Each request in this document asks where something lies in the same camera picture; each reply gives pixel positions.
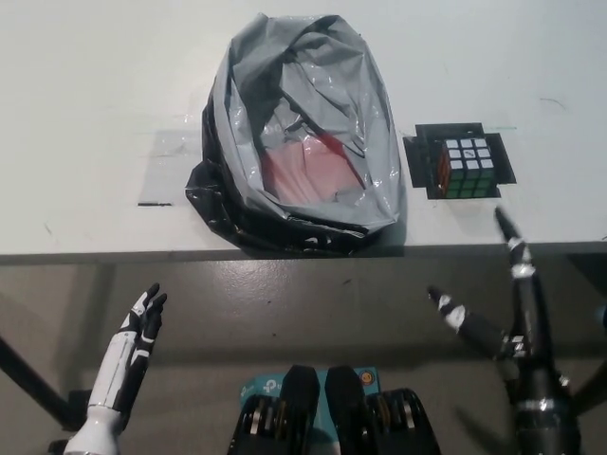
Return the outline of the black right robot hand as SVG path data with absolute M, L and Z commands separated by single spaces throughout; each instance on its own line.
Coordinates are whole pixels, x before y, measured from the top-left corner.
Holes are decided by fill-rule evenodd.
M 429 299 L 440 317 L 469 346 L 487 358 L 509 368 L 517 376 L 503 373 L 508 398 L 513 404 L 544 401 L 539 410 L 569 399 L 554 360 L 554 344 L 540 274 L 529 246 L 505 211 L 498 207 L 494 217 L 508 248 L 509 275 L 513 289 L 513 325 L 507 332 L 486 318 L 471 312 L 448 293 L 428 288 Z

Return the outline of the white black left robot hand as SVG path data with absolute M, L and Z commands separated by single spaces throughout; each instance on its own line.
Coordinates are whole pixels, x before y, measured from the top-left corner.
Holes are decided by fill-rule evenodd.
M 137 399 L 162 326 L 167 300 L 156 282 L 131 307 L 112 336 L 101 362 L 88 405 L 105 407 L 127 418 Z

